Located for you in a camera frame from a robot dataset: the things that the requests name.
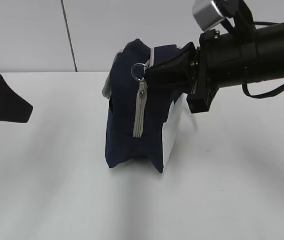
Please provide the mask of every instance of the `zipper pull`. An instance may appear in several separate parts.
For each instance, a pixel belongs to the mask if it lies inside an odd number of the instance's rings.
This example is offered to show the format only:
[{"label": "zipper pull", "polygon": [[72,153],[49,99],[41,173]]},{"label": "zipper pull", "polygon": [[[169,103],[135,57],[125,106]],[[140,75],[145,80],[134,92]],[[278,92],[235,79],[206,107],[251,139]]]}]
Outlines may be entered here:
[{"label": "zipper pull", "polygon": [[147,84],[146,82],[140,82],[140,87],[139,87],[139,96],[141,99],[145,98],[147,94]]}]

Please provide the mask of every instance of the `black cylinder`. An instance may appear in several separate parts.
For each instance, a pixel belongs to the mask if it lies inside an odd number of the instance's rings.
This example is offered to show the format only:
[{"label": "black cylinder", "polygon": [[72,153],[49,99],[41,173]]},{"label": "black cylinder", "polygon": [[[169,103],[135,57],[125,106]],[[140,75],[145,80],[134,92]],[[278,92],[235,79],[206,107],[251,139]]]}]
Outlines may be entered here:
[{"label": "black cylinder", "polygon": [[224,34],[205,47],[207,73],[219,88],[284,78],[284,23],[255,30],[253,42]]}]

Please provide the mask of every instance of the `white wall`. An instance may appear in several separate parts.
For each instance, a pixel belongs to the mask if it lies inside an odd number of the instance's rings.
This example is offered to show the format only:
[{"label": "white wall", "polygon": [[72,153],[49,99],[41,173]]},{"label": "white wall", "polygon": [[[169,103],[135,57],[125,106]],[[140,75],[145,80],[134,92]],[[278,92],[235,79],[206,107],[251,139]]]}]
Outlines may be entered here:
[{"label": "white wall", "polygon": [[[246,0],[256,21],[284,22],[283,0]],[[108,71],[135,38],[150,47],[201,34],[194,0],[64,0],[79,71]],[[0,72],[74,71],[60,0],[0,0]]]},{"label": "white wall", "polygon": [[74,70],[59,0],[0,0],[0,72]]},{"label": "white wall", "polygon": [[[150,47],[198,44],[194,0],[64,0],[79,71],[107,71],[135,38]],[[246,0],[256,21],[284,22],[283,0]]]}]

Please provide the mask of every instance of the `robotic arm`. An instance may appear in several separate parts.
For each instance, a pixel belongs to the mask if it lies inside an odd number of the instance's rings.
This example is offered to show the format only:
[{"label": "robotic arm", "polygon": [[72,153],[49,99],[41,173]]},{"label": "robotic arm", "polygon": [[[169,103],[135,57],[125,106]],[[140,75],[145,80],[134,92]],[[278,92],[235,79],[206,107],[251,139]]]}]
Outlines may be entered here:
[{"label": "robotic arm", "polygon": [[[247,89],[250,83],[284,78],[284,23],[254,22],[243,0],[196,0],[193,16],[204,31],[200,47],[190,42],[174,58],[147,69],[150,88],[188,94],[192,113],[208,112],[219,88],[242,85],[256,99],[284,91],[284,85],[261,95]],[[212,29],[218,24],[228,33]]]}]

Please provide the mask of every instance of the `black cable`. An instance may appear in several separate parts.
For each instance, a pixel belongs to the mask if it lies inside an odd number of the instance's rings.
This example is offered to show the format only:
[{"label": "black cable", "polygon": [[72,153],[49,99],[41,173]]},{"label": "black cable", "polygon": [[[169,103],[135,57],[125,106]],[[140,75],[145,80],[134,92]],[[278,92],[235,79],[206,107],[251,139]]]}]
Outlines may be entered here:
[{"label": "black cable", "polygon": [[254,25],[256,26],[272,26],[278,24],[277,22],[269,22],[269,21],[254,21]]},{"label": "black cable", "polygon": [[[253,23],[256,26],[272,26],[272,25],[277,24],[275,22],[268,22],[268,21],[255,21]],[[280,93],[284,92],[284,84],[279,86],[278,88],[272,90],[272,91],[269,91],[269,92],[266,92],[266,93],[263,93],[263,94],[259,94],[259,95],[251,95],[248,91],[247,84],[243,84],[242,89],[243,89],[244,94],[247,95],[250,98],[265,99],[265,98],[275,97],[275,96],[279,95]]]}]

